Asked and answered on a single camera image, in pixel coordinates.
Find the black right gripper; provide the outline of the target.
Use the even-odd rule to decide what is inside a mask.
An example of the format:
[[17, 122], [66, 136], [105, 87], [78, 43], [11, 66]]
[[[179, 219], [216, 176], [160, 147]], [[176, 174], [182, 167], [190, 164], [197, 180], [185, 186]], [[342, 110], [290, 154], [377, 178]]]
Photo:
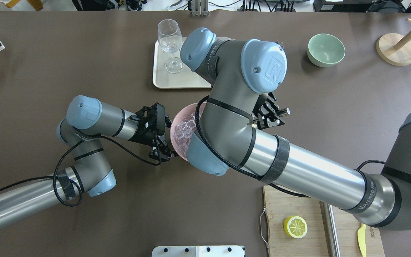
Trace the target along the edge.
[[252, 110], [252, 126], [258, 130], [285, 124], [283, 117], [290, 115], [290, 109], [282, 109], [273, 92], [260, 94]]

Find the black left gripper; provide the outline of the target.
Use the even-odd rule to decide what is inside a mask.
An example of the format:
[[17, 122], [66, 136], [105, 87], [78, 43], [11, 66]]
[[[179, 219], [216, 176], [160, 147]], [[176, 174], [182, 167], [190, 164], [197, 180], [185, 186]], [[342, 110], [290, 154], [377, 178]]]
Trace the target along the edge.
[[149, 158], [161, 163], [177, 157], [176, 151], [169, 148], [165, 140], [165, 130], [171, 123], [162, 104], [155, 103], [150, 107], [143, 107], [130, 115], [129, 121], [137, 123], [136, 131], [129, 141], [152, 146]]

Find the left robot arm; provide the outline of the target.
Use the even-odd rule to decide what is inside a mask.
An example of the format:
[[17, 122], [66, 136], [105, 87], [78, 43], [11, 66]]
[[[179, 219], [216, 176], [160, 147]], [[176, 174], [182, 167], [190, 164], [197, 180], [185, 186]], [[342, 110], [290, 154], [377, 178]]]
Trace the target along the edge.
[[68, 146], [51, 174], [25, 179], [0, 189], [0, 230], [57, 204], [75, 207], [84, 194], [101, 195], [116, 185], [102, 140], [149, 165], [169, 161], [175, 153], [166, 143], [172, 125], [162, 104], [137, 112], [78, 95], [56, 128]]

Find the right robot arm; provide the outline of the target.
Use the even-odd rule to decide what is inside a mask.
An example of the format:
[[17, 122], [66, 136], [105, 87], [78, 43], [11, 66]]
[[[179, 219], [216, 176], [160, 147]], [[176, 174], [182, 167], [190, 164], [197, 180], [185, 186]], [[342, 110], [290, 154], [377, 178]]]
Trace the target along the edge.
[[278, 43], [219, 40], [200, 27], [185, 39], [181, 61], [212, 85], [186, 154], [194, 167], [216, 176], [232, 167], [335, 206], [366, 225], [411, 230], [411, 113], [382, 172], [367, 174], [252, 126], [258, 99], [277, 89], [287, 72]]

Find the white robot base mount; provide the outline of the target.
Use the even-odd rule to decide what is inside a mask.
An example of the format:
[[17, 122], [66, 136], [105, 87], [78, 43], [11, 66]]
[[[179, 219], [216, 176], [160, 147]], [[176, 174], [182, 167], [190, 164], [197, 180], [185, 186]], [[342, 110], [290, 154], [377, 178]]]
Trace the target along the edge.
[[152, 250], [152, 257], [246, 257], [244, 246], [158, 246]]

